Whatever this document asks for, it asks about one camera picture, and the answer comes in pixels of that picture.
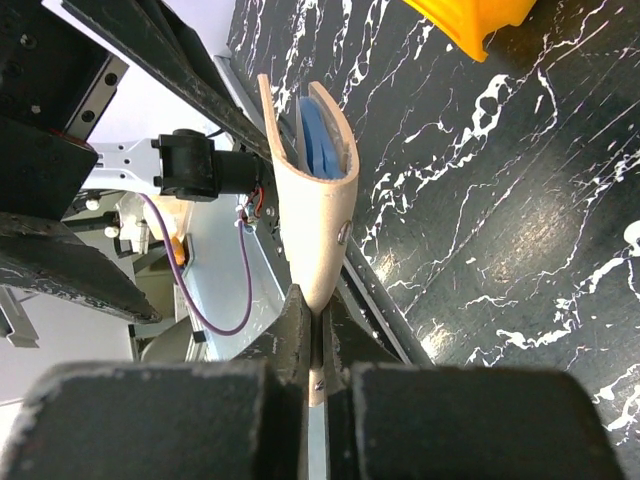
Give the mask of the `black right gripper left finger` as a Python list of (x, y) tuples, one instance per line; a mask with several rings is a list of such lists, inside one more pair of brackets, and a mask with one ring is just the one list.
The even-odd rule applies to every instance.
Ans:
[(42, 375), (5, 479), (304, 479), (311, 313), (298, 286), (228, 361), (75, 362)]

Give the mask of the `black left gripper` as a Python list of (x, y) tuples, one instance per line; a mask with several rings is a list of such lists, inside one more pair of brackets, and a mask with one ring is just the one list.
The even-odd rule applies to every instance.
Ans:
[[(162, 1), (63, 8), (259, 157), (266, 136), (234, 102), (198, 34)], [(87, 140), (126, 63), (39, 1), (1, 4), (1, 210), (60, 220), (97, 163)]]

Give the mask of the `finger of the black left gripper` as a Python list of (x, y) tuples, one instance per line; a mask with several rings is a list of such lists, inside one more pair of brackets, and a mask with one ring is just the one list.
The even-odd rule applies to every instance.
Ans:
[(161, 320), (125, 272), (59, 221), (1, 214), (1, 284), (133, 323)]

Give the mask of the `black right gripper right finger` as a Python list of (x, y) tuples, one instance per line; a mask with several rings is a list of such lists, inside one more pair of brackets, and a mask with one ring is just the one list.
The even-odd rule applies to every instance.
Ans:
[(322, 315), (332, 479), (620, 479), (580, 384), (554, 370), (400, 362), (332, 298)]

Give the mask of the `beige leather card holder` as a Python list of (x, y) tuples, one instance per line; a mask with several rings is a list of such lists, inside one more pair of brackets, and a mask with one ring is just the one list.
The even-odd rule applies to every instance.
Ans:
[(278, 195), (280, 236), (292, 282), (312, 314), (308, 403), (324, 401), (322, 311), (336, 288), (353, 227), (360, 159), (349, 122), (318, 81), (297, 101), (297, 155), (279, 132), (271, 84), (258, 76), (266, 136)]

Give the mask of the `small yellow card bin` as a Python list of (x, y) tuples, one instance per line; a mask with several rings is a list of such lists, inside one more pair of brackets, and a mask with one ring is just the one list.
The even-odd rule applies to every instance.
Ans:
[(446, 34), (468, 57), (484, 62), (487, 35), (523, 23), (536, 0), (406, 0)]

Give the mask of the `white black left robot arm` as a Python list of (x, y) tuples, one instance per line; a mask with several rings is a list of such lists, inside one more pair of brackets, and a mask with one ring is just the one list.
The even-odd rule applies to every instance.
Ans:
[[(58, 297), (139, 324), (160, 317), (105, 255), (63, 223), (81, 190), (212, 201), (245, 194), (270, 155), (197, 33), (162, 1), (67, 1), (70, 25), (39, 1), (1, 5), (1, 289)], [(99, 146), (88, 139), (129, 64), (243, 145), (189, 129)]]

